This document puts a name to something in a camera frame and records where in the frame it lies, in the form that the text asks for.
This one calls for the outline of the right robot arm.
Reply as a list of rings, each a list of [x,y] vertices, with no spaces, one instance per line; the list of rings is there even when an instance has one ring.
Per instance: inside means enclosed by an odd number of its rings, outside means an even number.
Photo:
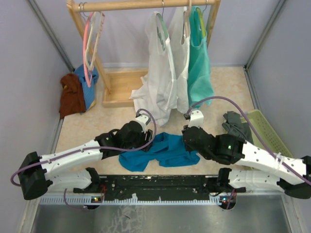
[[[182,138],[186,150],[196,151],[206,160],[222,165],[251,167],[251,171],[221,168],[217,186],[223,192],[232,189],[263,188],[278,190],[297,199],[311,197],[311,158],[295,159],[281,153],[270,154],[237,136],[213,136],[196,126],[184,126]]]

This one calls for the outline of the blue t-shirt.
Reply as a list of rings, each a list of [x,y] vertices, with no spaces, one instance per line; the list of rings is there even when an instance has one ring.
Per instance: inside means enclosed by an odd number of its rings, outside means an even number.
[[[155,136],[147,152],[142,150],[119,155],[120,164],[131,172],[143,172],[150,161],[162,167],[192,166],[200,161],[196,151],[187,151],[182,136],[160,133]]]

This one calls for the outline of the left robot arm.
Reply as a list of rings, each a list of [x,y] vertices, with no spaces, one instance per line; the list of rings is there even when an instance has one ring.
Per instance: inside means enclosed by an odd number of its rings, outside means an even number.
[[[95,193],[101,179],[92,167],[71,172],[70,169],[98,162],[131,149],[147,151],[153,131],[146,123],[132,120],[121,129],[112,129],[95,139],[60,153],[29,153],[20,166],[18,179],[25,200],[33,200],[52,190],[72,189],[74,193]]]

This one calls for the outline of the cream hanger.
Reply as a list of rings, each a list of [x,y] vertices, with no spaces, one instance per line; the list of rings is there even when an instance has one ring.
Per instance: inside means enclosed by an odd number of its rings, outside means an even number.
[[[94,69],[96,52],[98,49],[101,33],[103,30],[103,21],[105,16],[102,12],[94,12],[90,18],[90,29],[85,49],[85,61],[88,70]]]

